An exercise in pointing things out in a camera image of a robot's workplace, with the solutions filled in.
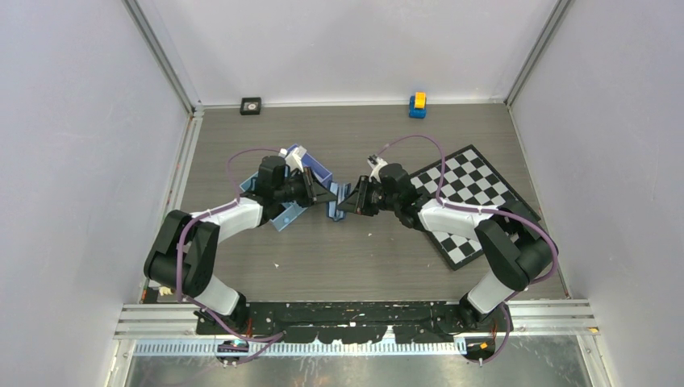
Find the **blue card holder wallet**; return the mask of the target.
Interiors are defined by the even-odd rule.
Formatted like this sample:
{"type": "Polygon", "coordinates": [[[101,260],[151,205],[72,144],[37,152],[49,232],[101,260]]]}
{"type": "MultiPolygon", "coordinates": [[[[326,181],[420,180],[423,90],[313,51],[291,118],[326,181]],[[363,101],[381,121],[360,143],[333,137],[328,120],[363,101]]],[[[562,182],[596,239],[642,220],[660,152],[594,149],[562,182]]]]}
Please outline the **blue card holder wallet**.
{"type": "Polygon", "coordinates": [[[342,221],[346,218],[346,212],[339,209],[339,204],[349,195],[352,185],[331,181],[329,190],[336,195],[336,200],[327,203],[327,217],[333,222],[342,221]]]}

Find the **blue three-compartment organizer tray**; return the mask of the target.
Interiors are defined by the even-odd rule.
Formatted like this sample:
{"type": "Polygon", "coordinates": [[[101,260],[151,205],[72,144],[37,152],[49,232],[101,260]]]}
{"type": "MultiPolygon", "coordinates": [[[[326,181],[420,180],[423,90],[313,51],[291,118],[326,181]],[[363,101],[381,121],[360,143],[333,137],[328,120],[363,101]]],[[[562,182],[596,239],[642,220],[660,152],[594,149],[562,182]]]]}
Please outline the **blue three-compartment organizer tray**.
{"type": "MultiPolygon", "coordinates": [[[[301,207],[296,202],[279,202],[277,190],[292,173],[285,160],[277,155],[265,156],[257,171],[240,183],[240,189],[251,195],[259,194],[267,201],[267,219],[277,231],[283,231],[310,207],[301,207]]],[[[303,157],[305,167],[310,167],[318,180],[329,189],[332,172],[318,162],[307,151],[303,157]]]]}

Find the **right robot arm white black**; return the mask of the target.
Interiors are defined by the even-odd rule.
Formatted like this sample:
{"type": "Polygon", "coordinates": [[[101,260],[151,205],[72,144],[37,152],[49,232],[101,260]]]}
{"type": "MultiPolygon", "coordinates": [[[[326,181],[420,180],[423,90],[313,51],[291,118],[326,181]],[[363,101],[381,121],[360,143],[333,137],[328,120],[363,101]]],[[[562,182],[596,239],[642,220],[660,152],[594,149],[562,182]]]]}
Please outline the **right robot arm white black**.
{"type": "Polygon", "coordinates": [[[364,216],[386,210],[407,228],[477,242],[490,270],[457,306],[461,322],[471,331],[482,330],[497,307],[557,268],[556,244],[522,203],[474,206],[421,193],[397,163],[377,165],[371,175],[360,176],[337,207],[364,216]]]}

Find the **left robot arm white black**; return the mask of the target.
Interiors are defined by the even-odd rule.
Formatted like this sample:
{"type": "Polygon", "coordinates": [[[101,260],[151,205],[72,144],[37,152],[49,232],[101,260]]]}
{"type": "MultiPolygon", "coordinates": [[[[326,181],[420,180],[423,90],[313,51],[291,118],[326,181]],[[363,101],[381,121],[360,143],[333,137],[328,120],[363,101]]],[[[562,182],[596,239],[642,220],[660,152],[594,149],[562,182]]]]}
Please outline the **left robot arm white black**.
{"type": "Polygon", "coordinates": [[[286,203],[311,207],[334,200],[311,168],[266,156],[250,188],[236,200],[198,213],[170,211],[144,263],[144,275],[212,310],[227,333],[239,333],[248,321],[246,297],[214,274],[219,244],[276,218],[286,203]]]}

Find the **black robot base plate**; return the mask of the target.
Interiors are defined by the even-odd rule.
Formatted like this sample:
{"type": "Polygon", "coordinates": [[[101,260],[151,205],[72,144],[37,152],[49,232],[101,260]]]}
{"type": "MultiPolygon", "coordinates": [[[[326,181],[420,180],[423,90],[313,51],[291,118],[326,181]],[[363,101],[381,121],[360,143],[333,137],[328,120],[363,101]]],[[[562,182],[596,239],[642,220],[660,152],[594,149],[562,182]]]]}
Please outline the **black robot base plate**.
{"type": "Polygon", "coordinates": [[[506,306],[482,317],[444,301],[250,302],[239,306],[236,318],[220,322],[205,310],[195,314],[199,335],[235,331],[279,343],[362,344],[385,338],[400,344],[447,343],[462,333],[490,339],[511,328],[506,306]]]}

